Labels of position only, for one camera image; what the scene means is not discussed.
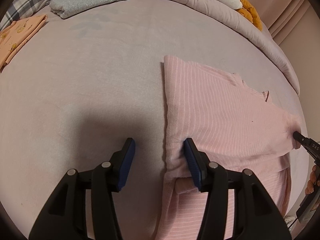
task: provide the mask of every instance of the pink curtain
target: pink curtain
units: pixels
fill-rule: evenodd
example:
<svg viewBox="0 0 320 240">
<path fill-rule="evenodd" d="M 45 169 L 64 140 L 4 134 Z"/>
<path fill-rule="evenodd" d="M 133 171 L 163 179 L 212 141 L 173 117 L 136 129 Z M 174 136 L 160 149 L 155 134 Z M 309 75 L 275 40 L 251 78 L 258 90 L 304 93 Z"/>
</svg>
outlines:
<svg viewBox="0 0 320 240">
<path fill-rule="evenodd" d="M 280 44 L 309 8 L 308 0 L 249 0 Z"/>
</svg>

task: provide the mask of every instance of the yellow orange fabric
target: yellow orange fabric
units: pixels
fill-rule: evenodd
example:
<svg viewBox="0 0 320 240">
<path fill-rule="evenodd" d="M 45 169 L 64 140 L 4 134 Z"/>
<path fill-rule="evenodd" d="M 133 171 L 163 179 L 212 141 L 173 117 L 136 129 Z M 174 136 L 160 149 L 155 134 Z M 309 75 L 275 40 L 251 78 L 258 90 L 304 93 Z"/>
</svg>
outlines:
<svg viewBox="0 0 320 240">
<path fill-rule="evenodd" d="M 249 20 L 254 26 L 256 26 L 260 31 L 262 31 L 262 22 L 257 13 L 257 10 L 252 6 L 248 0 L 240 0 L 243 7 L 237 9 L 236 11 L 240 13 L 243 17 Z"/>
<path fill-rule="evenodd" d="M 44 14 L 13 21 L 0 33 L 0 67 L 11 61 L 14 55 L 38 32 L 47 18 Z"/>
</svg>

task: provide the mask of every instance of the striped fabric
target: striped fabric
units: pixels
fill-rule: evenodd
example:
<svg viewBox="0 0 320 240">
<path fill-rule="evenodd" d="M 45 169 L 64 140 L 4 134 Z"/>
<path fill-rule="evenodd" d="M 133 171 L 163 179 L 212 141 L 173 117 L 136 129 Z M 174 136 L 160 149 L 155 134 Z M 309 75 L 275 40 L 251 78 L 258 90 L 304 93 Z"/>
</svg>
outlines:
<svg viewBox="0 0 320 240">
<path fill-rule="evenodd" d="M 300 145 L 292 138 L 300 120 L 258 93 L 237 74 L 173 56 L 164 58 L 168 105 L 163 206 L 156 240 L 195 240 L 206 193 L 190 178 L 182 143 L 191 137 L 197 148 L 226 169 L 249 168 L 285 214 L 291 189 L 288 152 Z M 233 193 L 229 194 L 225 237 L 231 237 Z"/>
<path fill-rule="evenodd" d="M 14 0 L 0 22 L 0 31 L 9 26 L 13 21 L 18 21 L 32 16 L 51 0 Z"/>
</svg>

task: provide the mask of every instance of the wall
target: wall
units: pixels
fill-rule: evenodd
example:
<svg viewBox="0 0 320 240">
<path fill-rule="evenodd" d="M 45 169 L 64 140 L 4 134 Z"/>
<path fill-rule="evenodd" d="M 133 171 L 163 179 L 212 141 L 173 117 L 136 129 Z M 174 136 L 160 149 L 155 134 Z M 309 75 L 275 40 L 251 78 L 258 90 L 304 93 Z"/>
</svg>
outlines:
<svg viewBox="0 0 320 240">
<path fill-rule="evenodd" d="M 280 47 L 300 82 L 300 102 L 308 136 L 320 141 L 320 19 L 311 6 Z M 310 157 L 309 172 L 313 165 L 314 160 Z M 303 191 L 288 215 L 295 215 L 304 196 Z"/>
</svg>

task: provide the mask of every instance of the black cord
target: black cord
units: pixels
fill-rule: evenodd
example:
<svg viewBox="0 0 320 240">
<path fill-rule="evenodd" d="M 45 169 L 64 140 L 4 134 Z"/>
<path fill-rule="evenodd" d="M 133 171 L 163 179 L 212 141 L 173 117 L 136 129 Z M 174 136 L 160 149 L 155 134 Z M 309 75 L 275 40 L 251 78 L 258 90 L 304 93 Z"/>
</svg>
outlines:
<svg viewBox="0 0 320 240">
<path fill-rule="evenodd" d="M 292 227 L 292 225 L 293 225 L 297 220 L 298 220 L 298 218 L 296 218 L 296 219 L 292 222 L 292 224 L 288 227 L 288 229 L 290 229 L 290 227 Z"/>
</svg>

